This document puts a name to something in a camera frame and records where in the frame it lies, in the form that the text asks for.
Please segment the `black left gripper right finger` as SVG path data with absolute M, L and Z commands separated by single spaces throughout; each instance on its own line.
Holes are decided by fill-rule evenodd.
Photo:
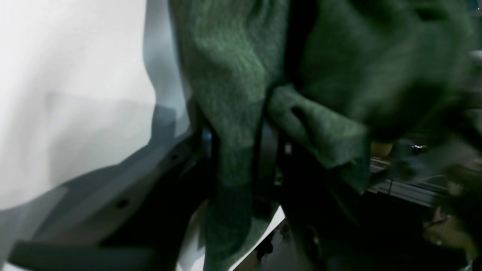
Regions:
M 387 195 L 360 195 L 268 118 L 258 141 L 258 198 L 278 202 L 303 271 L 424 271 L 426 255 Z

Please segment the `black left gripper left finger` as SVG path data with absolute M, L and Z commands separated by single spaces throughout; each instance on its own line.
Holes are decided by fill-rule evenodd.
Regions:
M 8 263 L 31 271 L 174 271 L 208 198 L 217 136 L 167 129 L 119 164 L 8 209 Z

